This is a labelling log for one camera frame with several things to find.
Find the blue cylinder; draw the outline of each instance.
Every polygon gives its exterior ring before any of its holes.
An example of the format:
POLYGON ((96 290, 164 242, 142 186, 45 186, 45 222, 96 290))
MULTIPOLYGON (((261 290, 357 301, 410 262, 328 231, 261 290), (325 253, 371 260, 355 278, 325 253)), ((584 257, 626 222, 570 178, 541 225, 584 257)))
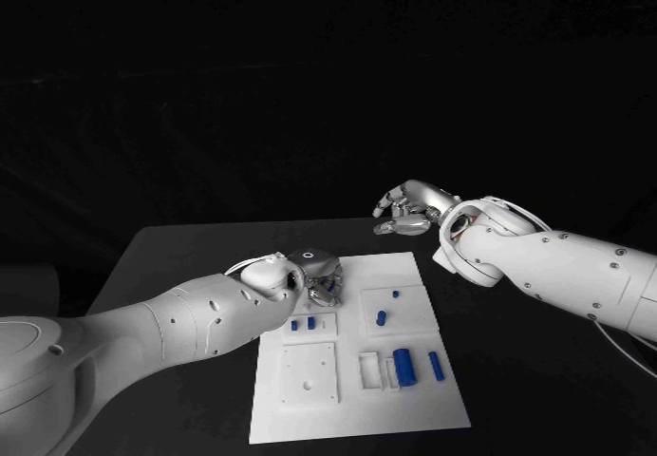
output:
POLYGON ((446 380, 446 375, 442 369, 442 363, 439 362, 439 355, 436 351, 431 351, 429 354, 429 359, 431 360, 431 366, 434 368, 436 379, 443 382, 446 380))
POLYGON ((377 316, 377 324, 384 326, 387 324, 387 313, 380 311, 380 315, 377 316))
POLYGON ((401 387, 413 387, 419 380, 416 378, 414 362, 411 361, 411 351, 398 349, 394 351, 397 380, 401 387))

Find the table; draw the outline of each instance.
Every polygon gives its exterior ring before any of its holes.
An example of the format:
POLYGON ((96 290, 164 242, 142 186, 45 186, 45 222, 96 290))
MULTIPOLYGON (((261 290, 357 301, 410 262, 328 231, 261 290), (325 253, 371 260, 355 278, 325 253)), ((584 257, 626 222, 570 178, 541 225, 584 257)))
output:
POLYGON ((70 456, 656 452, 657 382, 593 323, 529 299, 508 279, 488 289, 453 275, 431 260, 439 230, 419 237, 377 236, 372 227, 383 221, 146 228, 90 314, 148 300, 187 280, 274 252, 305 247, 339 257, 414 252, 473 427, 250 446, 257 339, 132 385, 100 412, 70 456))

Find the white plastic block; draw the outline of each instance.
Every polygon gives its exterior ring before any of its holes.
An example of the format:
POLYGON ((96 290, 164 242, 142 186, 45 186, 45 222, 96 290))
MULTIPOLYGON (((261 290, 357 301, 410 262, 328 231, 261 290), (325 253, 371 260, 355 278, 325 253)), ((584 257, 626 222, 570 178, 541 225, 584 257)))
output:
POLYGON ((297 339, 332 338, 339 336, 339 326, 335 313, 316 313, 312 315, 295 315, 286 323, 285 341, 290 343, 297 339), (315 329, 309 329, 309 317, 315 317, 315 329), (297 322, 297 331, 292 330, 292 322, 297 322))
POLYGON ((439 333, 426 286, 364 290, 361 295, 368 336, 439 333), (384 326, 377 324, 380 311, 387 313, 384 326))
POLYGON ((383 391, 380 355, 377 352, 359 353, 359 377, 364 391, 383 391))
POLYGON ((282 407, 334 406, 339 403, 335 343, 285 346, 282 407))
POLYGON ((388 391, 400 391, 398 368, 395 367, 394 358, 387 358, 384 360, 384 367, 388 378, 388 391))

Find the white mat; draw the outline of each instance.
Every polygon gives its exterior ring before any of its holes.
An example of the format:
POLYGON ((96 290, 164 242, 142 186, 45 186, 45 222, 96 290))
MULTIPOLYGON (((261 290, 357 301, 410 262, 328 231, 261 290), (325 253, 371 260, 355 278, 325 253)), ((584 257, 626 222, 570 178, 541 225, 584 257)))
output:
MULTIPOLYGON (((370 312, 371 305, 367 302, 365 308, 364 296, 384 293, 371 292, 374 289, 391 289, 390 293, 393 289, 398 289, 400 301, 395 302, 398 304, 407 297, 403 287, 423 287, 424 285, 413 253, 348 256, 342 257, 341 261, 344 268, 342 306, 322 308, 313 305, 309 309, 306 307, 309 300, 303 299, 293 315, 293 318, 296 317, 302 323, 308 321, 308 316, 303 315, 336 314, 338 336, 329 332, 326 337, 318 335, 308 337, 300 332, 296 337, 287 331, 287 327, 283 327, 260 337, 251 444, 470 427, 469 413, 436 324, 436 316, 429 325, 424 319, 423 332, 383 333, 368 336, 367 322, 371 321, 371 316, 367 319, 365 313, 370 312), (282 378, 287 378, 287 381, 290 379, 287 373, 282 372, 283 368, 289 367, 285 365, 285 360, 289 359, 285 358, 285 346, 332 342, 335 342, 338 401, 325 404, 312 401, 309 406, 303 407, 302 400, 302 407, 299 407, 299 401, 296 401, 297 407, 290 407, 283 403, 282 398, 282 391, 290 390, 289 384, 282 389, 282 378), (385 359, 394 357, 394 350, 400 348, 411 351, 419 384, 395 390, 390 388, 385 359), (362 352, 378 353, 381 375, 385 379, 383 390, 371 391, 362 388, 359 364, 359 353, 362 352), (436 380, 429 359, 430 352, 439 354, 446 374, 443 382, 436 380)), ((423 292, 419 293, 419 290, 423 289, 410 288, 408 291, 416 290, 414 312, 421 312, 426 317, 429 314, 433 315, 433 310, 429 296, 423 292)), ((398 312, 391 312, 387 320, 390 328, 395 326, 397 314, 398 312)), ((313 375, 323 375, 323 370, 316 367, 309 372, 313 375)), ((332 376, 328 376, 328 381, 334 382, 335 377, 334 373, 332 376)), ((319 377, 302 381, 299 385, 302 398, 309 385, 313 385, 313 388, 318 385, 326 388, 319 377)), ((312 391, 312 389, 308 390, 309 397, 312 397, 312 391)))

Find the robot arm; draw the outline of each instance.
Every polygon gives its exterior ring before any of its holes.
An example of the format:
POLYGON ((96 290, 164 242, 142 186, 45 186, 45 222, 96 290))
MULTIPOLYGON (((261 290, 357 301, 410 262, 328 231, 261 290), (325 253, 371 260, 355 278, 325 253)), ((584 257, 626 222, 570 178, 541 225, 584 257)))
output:
POLYGON ((508 201, 462 201, 419 180, 388 193, 377 217, 390 205, 395 218, 375 233, 416 236, 439 224, 442 247, 433 258, 450 272, 485 287, 508 276, 532 298, 657 340, 657 256, 554 231, 515 205, 525 217, 512 212, 508 201))
POLYGON ((172 366, 225 354, 276 330, 305 290, 338 306, 341 260, 305 249, 257 258, 81 318, 0 318, 0 454, 64 456, 113 397, 172 366))

